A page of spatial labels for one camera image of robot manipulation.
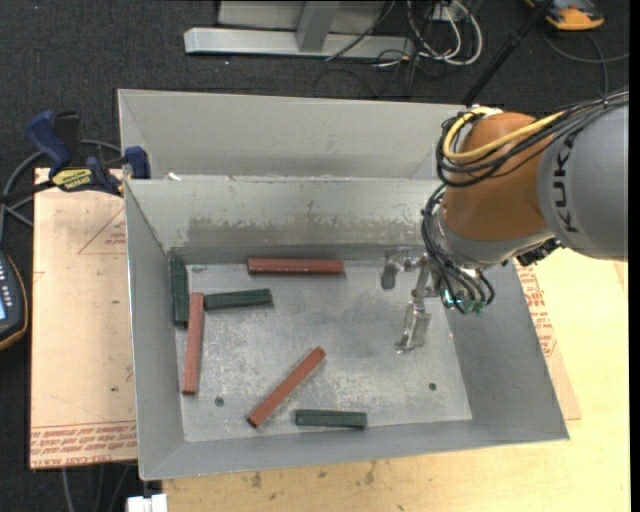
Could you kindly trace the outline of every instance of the bin floor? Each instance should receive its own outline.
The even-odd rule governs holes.
[[[380,285],[381,260],[347,261],[341,276],[249,275],[245,265],[189,266],[192,292],[269,288],[273,306],[205,313],[199,389],[181,397],[189,442],[326,430],[299,427],[296,409],[366,412],[370,428],[471,419],[447,316],[432,317],[423,346],[399,354],[417,273]],[[176,329],[182,371],[186,330]],[[315,347],[327,356],[263,423],[251,411]]]

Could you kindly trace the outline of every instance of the clamp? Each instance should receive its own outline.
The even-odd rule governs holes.
[[[54,128],[54,115],[51,111],[37,114],[27,125],[27,135],[33,145],[53,160],[49,170],[51,186],[57,186],[65,192],[94,190],[121,196],[123,182],[128,178],[148,179],[150,168],[147,155],[140,146],[129,147],[124,151],[124,175],[120,180],[113,176],[108,169],[103,169],[96,157],[87,158],[83,166],[72,166],[73,150],[77,146],[76,135],[79,117],[75,113],[64,113],[55,118],[62,121],[66,132],[64,137]]]

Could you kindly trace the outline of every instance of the electronic device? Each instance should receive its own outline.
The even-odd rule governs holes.
[[[524,0],[536,8],[543,0]],[[590,0],[555,0],[546,15],[548,23],[557,30],[592,30],[604,23],[603,12]]]
[[[24,283],[11,258],[0,250],[0,350],[18,341],[27,324]]]

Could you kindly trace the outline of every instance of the green block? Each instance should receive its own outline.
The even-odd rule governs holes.
[[[186,327],[189,323],[189,280],[187,266],[173,253],[169,254],[173,323]]]
[[[204,296],[204,310],[268,306],[273,304],[271,290],[242,290],[238,292],[212,293]]]
[[[308,427],[365,428],[367,426],[367,413],[299,409],[296,411],[296,425]]]

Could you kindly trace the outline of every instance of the red wooden stick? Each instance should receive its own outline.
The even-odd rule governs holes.
[[[200,380],[203,310],[204,294],[192,293],[189,301],[187,348],[184,354],[184,375],[182,377],[183,395],[195,395],[198,389],[198,381]]]
[[[250,274],[342,274],[342,260],[249,258]]]
[[[280,405],[291,391],[320,364],[325,357],[325,352],[317,347],[284,379],[280,385],[256,407],[247,418],[249,424],[258,428],[266,420],[274,409]]]

